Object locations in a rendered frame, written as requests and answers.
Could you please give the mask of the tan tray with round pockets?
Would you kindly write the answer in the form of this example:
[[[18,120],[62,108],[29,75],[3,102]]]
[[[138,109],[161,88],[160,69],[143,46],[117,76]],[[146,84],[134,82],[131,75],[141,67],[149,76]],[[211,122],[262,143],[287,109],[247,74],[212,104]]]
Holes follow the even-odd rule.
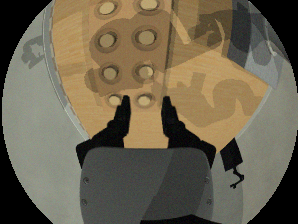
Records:
[[[90,0],[89,44],[95,81],[104,111],[116,112],[117,105],[109,102],[112,94],[130,96],[131,112],[159,112],[165,72],[172,0],[155,0],[154,10],[142,9],[142,0]],[[100,7],[111,2],[115,10],[102,14]],[[154,34],[154,41],[144,45],[139,41],[143,31]],[[115,42],[103,47],[100,39],[112,34]],[[142,78],[143,65],[153,69],[153,75]],[[107,79],[104,71],[112,66],[117,70],[114,79]],[[139,96],[150,97],[148,105],[138,103]]]

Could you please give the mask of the tan round disc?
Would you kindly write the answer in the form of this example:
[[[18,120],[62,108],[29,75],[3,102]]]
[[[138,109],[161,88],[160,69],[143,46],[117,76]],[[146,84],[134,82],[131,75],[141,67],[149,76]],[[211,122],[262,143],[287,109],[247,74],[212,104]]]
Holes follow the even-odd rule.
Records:
[[[105,78],[111,80],[114,79],[117,75],[117,70],[115,67],[109,66],[104,71]]]
[[[150,103],[150,97],[147,94],[142,94],[139,96],[138,101],[141,105],[148,105]]]
[[[143,31],[139,35],[139,41],[144,45],[149,45],[154,41],[154,34],[150,31]]]
[[[100,44],[103,47],[110,47],[115,42],[115,37],[112,34],[105,34],[100,39]]]
[[[117,94],[112,94],[109,98],[109,102],[113,105],[118,105],[120,103],[120,96]]]
[[[111,2],[105,3],[100,7],[100,12],[102,14],[110,14],[115,10],[115,5]]]
[[[154,10],[157,6],[157,2],[155,0],[142,0],[141,7],[144,10],[151,11]]]
[[[153,75],[153,69],[149,65],[143,65],[139,70],[139,75],[142,78],[148,79]]]

